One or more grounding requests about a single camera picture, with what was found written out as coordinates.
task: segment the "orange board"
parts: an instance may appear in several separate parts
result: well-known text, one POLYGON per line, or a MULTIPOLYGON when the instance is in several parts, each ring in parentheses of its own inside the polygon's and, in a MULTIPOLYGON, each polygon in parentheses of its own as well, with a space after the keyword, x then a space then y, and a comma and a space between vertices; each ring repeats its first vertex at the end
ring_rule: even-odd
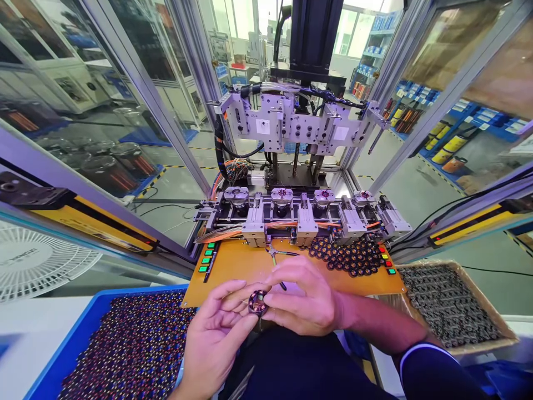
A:
MULTIPOLYGON (((246 282, 263 282, 272 272, 274 264, 272 257, 264 247, 250 247, 244 241, 230 239, 223 241, 211 269, 207 283, 204 283, 205 273, 198 272, 202 265, 203 254, 207 250, 204 245, 200 260, 189 283, 189 288, 183 299, 183 307, 199 307, 206 299, 209 292, 216 286, 230 279, 243 279, 246 282)), ((296 246, 291 246, 288 239, 274 239, 272 242, 278 251, 290 251, 308 256, 308 251, 301 251, 296 246)), ((279 264, 286 257, 276 255, 279 264)), ((404 293, 405 287, 398 273, 389 275, 385 267, 380 267, 378 272, 370 276, 352 278, 346 271, 330 271, 326 263, 316 258, 309 258, 316 265, 321 274, 326 278, 332 288, 339 292, 368 296, 371 294, 397 294, 404 293)), ((286 283, 290 290, 291 283, 286 283)), ((279 285, 272 291, 283 291, 279 285)))

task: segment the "white fan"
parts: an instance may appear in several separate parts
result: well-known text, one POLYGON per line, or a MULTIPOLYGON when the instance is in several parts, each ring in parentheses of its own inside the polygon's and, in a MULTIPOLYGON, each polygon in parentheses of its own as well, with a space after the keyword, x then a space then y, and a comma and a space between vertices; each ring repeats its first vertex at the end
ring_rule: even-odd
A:
POLYGON ((101 256, 0 221, 0 304, 56 289, 90 269, 101 256))

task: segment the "blue plastic tray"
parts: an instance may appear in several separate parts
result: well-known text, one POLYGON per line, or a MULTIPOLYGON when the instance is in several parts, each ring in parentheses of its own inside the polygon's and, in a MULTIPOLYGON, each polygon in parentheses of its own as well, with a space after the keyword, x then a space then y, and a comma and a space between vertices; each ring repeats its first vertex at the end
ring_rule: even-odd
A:
POLYGON ((188 287, 188 284, 184 284, 115 289, 97 293, 33 383, 24 400, 57 399, 62 390, 63 379, 74 371, 78 356, 87 349, 90 336, 100 327, 100 319, 111 309, 111 300, 116 297, 149 295, 154 292, 184 292, 188 287))

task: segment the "transparent container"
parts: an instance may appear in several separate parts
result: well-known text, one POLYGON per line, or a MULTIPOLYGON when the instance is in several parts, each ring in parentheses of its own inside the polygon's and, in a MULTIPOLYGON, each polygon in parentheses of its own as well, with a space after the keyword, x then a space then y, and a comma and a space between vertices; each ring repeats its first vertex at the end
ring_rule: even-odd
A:
POLYGON ((110 156, 111 148, 115 146, 113 141, 101 141, 84 147, 92 156, 110 156))
POLYGON ((86 146, 90 146, 91 144, 95 144, 95 141, 88 137, 79 137, 79 138, 72 138, 71 142, 73 145, 78 147, 80 150, 85 150, 86 146))
POLYGON ((82 164, 83 174, 105 191, 124 197, 137 189, 139 183, 112 156, 96 156, 82 164))
POLYGON ((127 113, 130 113, 132 112, 133 109, 132 108, 129 108, 129 107, 121 107, 121 108, 115 108, 113 110, 113 114, 115 114, 117 116, 117 118, 120 120, 120 123, 124 126, 129 126, 130 123, 129 121, 126 119, 126 117, 124 116, 125 114, 127 113))
POLYGON ((88 161, 91 157, 92 156, 88 152, 79 151, 71 154, 65 154, 60 156, 59 159, 76 172, 82 173, 83 163, 88 161))
POLYGON ((111 155, 137 179, 148 178, 157 171, 156 166, 136 143, 117 144, 111 149, 111 155))
POLYGON ((46 151, 58 150, 65 154, 77 151, 78 149, 73 143, 54 137, 41 137, 35 140, 35 143, 46 151))
POLYGON ((128 120, 130 126, 133 128, 133 133, 138 140, 153 142, 156 139, 154 131, 152 128, 150 128, 141 112, 132 111, 124 116, 128 120))

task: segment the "cardboard box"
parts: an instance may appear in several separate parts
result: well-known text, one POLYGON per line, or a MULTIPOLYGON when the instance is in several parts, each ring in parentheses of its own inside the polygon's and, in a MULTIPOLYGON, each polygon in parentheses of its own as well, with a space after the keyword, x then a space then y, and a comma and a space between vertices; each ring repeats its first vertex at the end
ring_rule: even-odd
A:
MULTIPOLYGON (((426 262, 419 262, 419 263, 406 264, 406 265, 397 265, 396 268, 397 269, 398 268, 418 268, 418 267, 428 267, 432 265, 442 266, 444 264, 447 265, 448 268, 453 269, 459 275, 462 281, 466 284, 467 288, 472 292, 472 294, 476 298, 480 307, 483 308, 487 312, 493 324, 496 326, 496 328, 498 328, 498 330, 504 336, 503 338, 492 340, 492 341, 486 341, 486 342, 477 343, 477 344, 466 344, 464 346, 447 348, 446 350, 452 356, 462 356, 465 354, 486 353, 486 352, 490 352, 498 348, 508 347, 508 346, 512 346, 513 344, 518 343, 519 339, 517 338, 515 333, 511 330, 511 328, 509 328, 509 326, 504 321, 500 313, 496 311, 494 306, 489 302, 489 300, 485 297, 485 295, 481 292, 481 290, 479 290, 479 288, 476 286, 474 281, 468 276, 468 274, 462 268, 462 266, 457 264, 455 261, 426 261, 426 262)), ((416 308, 411 306, 409 297, 407 297, 406 294, 391 294, 389 296, 377 296, 377 298, 391 305, 392 307, 398 310, 401 310, 402 312, 410 315, 415 320, 420 322, 423 326, 430 329, 428 324, 424 320, 424 317, 422 316, 422 314, 420 314, 420 312, 416 308)))

